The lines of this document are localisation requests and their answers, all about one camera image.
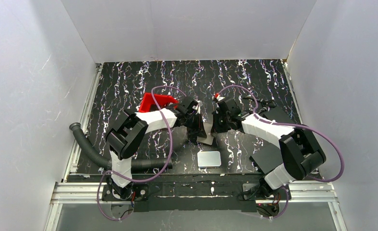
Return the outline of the grey leather card holder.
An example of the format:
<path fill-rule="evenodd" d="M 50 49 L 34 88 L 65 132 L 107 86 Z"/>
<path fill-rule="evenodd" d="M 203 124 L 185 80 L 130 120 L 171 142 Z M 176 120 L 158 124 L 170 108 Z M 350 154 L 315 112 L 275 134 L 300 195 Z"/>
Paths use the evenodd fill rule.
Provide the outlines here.
<path fill-rule="evenodd" d="M 198 137 L 197 142 L 205 144 L 205 145 L 212 145 L 213 141 L 214 141 L 214 136 L 211 133 L 212 124 L 204 123 L 203 126 L 204 126 L 204 130 L 206 132 L 206 137 L 205 138 Z"/>

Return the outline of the silver metal tin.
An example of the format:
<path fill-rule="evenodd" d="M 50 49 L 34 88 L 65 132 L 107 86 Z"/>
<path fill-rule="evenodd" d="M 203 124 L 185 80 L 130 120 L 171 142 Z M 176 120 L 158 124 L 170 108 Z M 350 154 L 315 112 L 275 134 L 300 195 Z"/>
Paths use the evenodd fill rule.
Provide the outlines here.
<path fill-rule="evenodd" d="M 199 168 L 220 167 L 222 164 L 219 151 L 200 151 L 197 153 Z"/>

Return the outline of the red plastic bin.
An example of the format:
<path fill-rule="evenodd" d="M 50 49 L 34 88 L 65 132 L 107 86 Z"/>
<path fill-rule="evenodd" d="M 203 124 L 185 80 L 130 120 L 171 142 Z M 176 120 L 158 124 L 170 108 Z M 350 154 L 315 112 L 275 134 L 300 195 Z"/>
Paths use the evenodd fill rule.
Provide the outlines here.
<path fill-rule="evenodd" d="M 158 107 L 155 102 L 157 102 L 160 108 L 162 109 L 171 104 L 178 103 L 178 100 L 176 100 L 174 97 L 170 95 L 154 94 L 154 97 L 152 97 L 151 93 L 146 92 L 141 100 L 139 112 L 146 113 L 158 110 Z"/>

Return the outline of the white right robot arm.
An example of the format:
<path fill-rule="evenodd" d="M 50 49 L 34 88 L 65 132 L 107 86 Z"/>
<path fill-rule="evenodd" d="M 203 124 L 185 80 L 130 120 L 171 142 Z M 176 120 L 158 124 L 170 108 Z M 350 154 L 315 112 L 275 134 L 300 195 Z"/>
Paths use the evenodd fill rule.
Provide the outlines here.
<path fill-rule="evenodd" d="M 213 111 L 212 133 L 237 130 L 262 138 L 280 150 L 283 162 L 260 179 L 260 192 L 273 192 L 295 180 L 303 180 L 325 163 L 326 156 L 312 131 L 280 126 L 254 116 L 241 110 L 231 98 L 216 97 L 214 102 L 217 108 Z"/>

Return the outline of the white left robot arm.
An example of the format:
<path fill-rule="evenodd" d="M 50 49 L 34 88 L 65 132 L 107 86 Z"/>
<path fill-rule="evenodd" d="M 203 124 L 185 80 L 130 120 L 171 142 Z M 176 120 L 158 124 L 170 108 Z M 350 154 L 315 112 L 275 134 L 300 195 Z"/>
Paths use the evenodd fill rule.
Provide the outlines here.
<path fill-rule="evenodd" d="M 126 187 L 132 180 L 132 156 L 144 135 L 156 130 L 185 126 L 194 138 L 207 138 L 199 102 L 192 97 L 152 112 L 124 110 L 109 128 L 105 140 L 111 154 L 111 178 L 116 186 Z"/>

